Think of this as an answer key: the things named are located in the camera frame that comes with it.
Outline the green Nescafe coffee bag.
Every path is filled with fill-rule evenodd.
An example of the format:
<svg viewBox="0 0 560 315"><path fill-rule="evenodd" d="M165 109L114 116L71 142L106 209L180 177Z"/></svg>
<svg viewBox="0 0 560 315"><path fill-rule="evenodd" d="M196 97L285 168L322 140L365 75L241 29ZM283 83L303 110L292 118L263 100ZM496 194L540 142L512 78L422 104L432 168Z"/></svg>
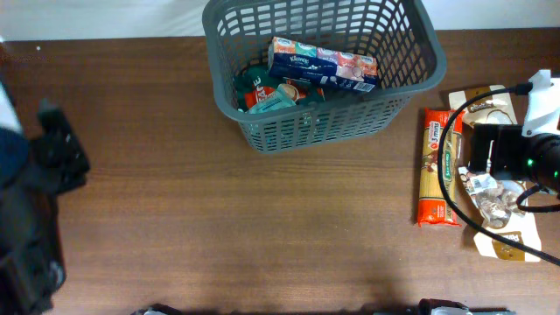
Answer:
<svg viewBox="0 0 560 315"><path fill-rule="evenodd" d="M237 110L248 113L248 108L244 101L246 93L253 92L258 86L276 88L279 84L290 84L299 92L296 106L307 106L310 104L321 103L326 100L324 91L321 87L315 86L305 80L295 80L290 78L277 78L269 76L266 66L251 66L244 73L234 77L234 88L237 97Z"/></svg>

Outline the blue Kleenex tissue multipack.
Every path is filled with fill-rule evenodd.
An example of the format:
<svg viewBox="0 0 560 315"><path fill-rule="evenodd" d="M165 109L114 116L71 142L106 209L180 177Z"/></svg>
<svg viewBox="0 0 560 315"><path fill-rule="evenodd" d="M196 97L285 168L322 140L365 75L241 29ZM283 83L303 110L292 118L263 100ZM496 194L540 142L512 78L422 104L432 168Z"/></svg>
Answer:
<svg viewBox="0 0 560 315"><path fill-rule="evenodd" d="M378 83L377 59L274 37L269 45L269 75L327 88L371 92Z"/></svg>

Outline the mint toilet wipes pack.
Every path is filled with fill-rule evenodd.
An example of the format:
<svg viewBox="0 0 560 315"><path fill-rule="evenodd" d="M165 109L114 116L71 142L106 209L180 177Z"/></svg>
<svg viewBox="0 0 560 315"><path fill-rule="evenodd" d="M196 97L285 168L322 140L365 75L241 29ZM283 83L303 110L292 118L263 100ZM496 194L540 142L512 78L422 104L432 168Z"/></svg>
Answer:
<svg viewBox="0 0 560 315"><path fill-rule="evenodd" d="M258 86L253 92L244 95L250 114L261 114L296 105L298 90L290 84L279 84L276 88Z"/></svg>

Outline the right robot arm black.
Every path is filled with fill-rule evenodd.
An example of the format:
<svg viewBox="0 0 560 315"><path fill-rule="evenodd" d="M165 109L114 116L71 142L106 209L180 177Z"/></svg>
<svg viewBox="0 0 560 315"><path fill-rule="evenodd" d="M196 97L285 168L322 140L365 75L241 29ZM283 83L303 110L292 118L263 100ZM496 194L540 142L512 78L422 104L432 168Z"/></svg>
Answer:
<svg viewBox="0 0 560 315"><path fill-rule="evenodd" d="M528 96L522 124L476 124L470 172L488 172L498 180L529 181L559 191L559 77L549 69L517 88Z"/></svg>

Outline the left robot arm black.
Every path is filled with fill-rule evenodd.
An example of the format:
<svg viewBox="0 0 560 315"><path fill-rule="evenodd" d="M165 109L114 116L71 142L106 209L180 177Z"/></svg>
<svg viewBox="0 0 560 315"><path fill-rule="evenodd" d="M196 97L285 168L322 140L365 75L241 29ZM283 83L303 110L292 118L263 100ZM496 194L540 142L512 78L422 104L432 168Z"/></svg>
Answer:
<svg viewBox="0 0 560 315"><path fill-rule="evenodd" d="M43 100L28 138L1 91L1 312L42 314L67 279L57 198L85 185L90 164L63 111Z"/></svg>

